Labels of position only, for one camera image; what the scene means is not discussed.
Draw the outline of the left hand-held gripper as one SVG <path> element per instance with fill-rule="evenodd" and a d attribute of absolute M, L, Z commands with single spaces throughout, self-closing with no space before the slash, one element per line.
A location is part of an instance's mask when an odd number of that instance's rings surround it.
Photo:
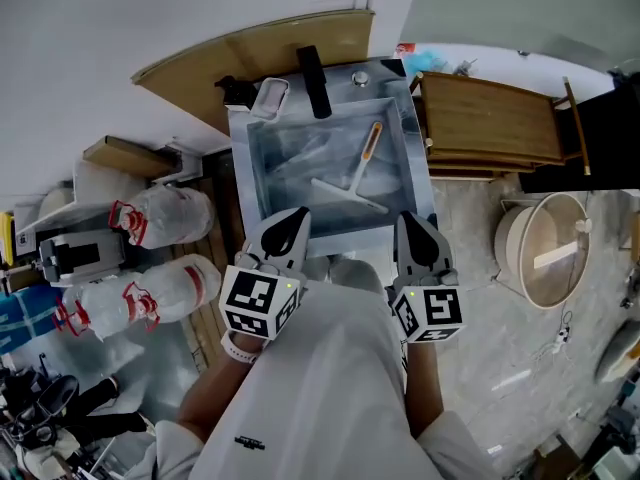
<path fill-rule="evenodd" d="M 248 235 L 226 268 L 219 309 L 231 332 L 274 340 L 299 307 L 311 231 L 307 207 L 279 211 Z"/>

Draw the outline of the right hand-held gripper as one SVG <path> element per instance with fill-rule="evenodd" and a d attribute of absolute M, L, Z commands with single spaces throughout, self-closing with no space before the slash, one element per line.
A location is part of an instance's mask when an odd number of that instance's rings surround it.
<path fill-rule="evenodd" d="M 446 341 L 458 333 L 464 327 L 458 272 L 445 236 L 428 219 L 402 211 L 395 264 L 390 306 L 406 341 Z"/>

